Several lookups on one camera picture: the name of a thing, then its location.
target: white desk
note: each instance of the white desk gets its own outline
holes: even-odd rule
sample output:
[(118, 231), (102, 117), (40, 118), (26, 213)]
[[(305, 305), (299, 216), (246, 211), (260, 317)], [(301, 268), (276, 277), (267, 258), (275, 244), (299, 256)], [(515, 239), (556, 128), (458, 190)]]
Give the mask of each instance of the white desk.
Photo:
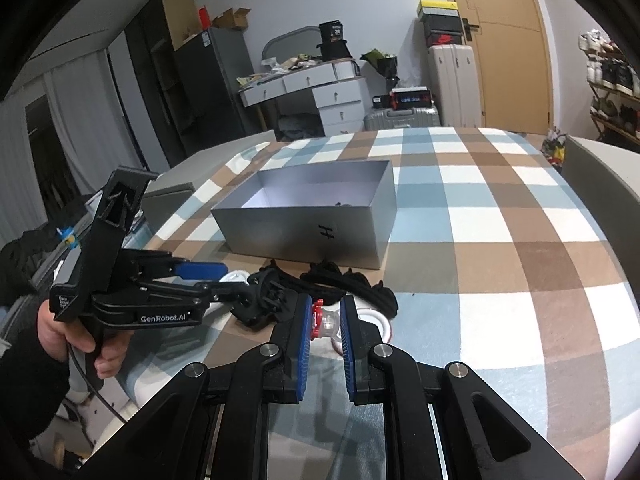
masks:
[(239, 91), (245, 107), (311, 88), (320, 111), (324, 134), (360, 132), (370, 109), (367, 82), (353, 59), (338, 59), (258, 81)]

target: wooden door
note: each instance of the wooden door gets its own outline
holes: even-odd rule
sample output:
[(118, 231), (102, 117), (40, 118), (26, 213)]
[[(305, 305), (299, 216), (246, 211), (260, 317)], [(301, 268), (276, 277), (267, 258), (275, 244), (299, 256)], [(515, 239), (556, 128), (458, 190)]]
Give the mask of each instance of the wooden door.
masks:
[(546, 134), (552, 86), (546, 33), (537, 0), (455, 0), (471, 27), (484, 125)]

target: silver suitcase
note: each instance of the silver suitcase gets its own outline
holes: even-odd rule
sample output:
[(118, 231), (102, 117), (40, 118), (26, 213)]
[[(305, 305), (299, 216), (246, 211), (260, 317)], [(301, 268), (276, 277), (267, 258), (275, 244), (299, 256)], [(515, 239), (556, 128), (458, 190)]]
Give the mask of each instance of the silver suitcase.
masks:
[(466, 45), (429, 49), (429, 73), (443, 126), (482, 126), (480, 87), (474, 51)]
[(393, 128), (428, 128), (440, 126), (440, 117), (435, 107), (410, 108), (409, 110), (374, 110), (364, 118), (364, 129), (368, 131)]

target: dark gray refrigerator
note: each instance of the dark gray refrigerator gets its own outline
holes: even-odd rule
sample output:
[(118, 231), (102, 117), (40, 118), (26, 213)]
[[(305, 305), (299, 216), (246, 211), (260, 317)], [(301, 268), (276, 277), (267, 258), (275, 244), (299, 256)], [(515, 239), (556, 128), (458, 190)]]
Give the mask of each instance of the dark gray refrigerator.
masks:
[(217, 146), (260, 131), (258, 116), (244, 108), (236, 78), (254, 72), (240, 30), (209, 28), (175, 53), (180, 81), (195, 114), (195, 127), (183, 138), (187, 152)]

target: door handle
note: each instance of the door handle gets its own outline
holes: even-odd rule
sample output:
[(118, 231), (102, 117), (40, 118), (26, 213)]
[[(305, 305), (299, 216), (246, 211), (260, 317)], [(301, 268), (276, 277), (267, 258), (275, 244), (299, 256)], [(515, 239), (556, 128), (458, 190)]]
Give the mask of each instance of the door handle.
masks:
[(473, 41), (474, 37), (471, 35), (471, 31), (480, 30), (480, 25), (473, 25), (469, 23), (469, 20), (466, 18), (462, 18), (462, 26), (465, 29), (465, 37), (467, 41)]

